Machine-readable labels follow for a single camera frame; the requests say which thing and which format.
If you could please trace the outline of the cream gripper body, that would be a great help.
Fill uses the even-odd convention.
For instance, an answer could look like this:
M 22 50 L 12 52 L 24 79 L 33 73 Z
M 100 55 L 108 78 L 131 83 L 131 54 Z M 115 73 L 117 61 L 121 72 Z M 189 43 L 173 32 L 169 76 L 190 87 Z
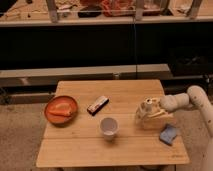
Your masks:
M 153 101 L 153 113 L 147 114 L 145 112 L 144 102 L 138 106 L 135 113 L 135 124 L 144 130 L 160 130 L 166 124 L 176 124 L 176 119 L 172 113 L 167 112 L 160 105 L 159 98 L 151 98 Z

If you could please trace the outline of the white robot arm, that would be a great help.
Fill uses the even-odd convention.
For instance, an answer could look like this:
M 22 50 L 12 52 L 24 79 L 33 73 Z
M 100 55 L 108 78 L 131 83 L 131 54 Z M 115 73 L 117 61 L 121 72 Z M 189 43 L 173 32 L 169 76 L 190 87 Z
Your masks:
M 144 100 L 136 111 L 135 123 L 144 125 L 145 121 L 150 118 L 169 114 L 190 104 L 194 105 L 201 113 L 211 137 L 206 148 L 201 171 L 213 171 L 213 105 L 200 86 L 190 86 L 186 93 Z

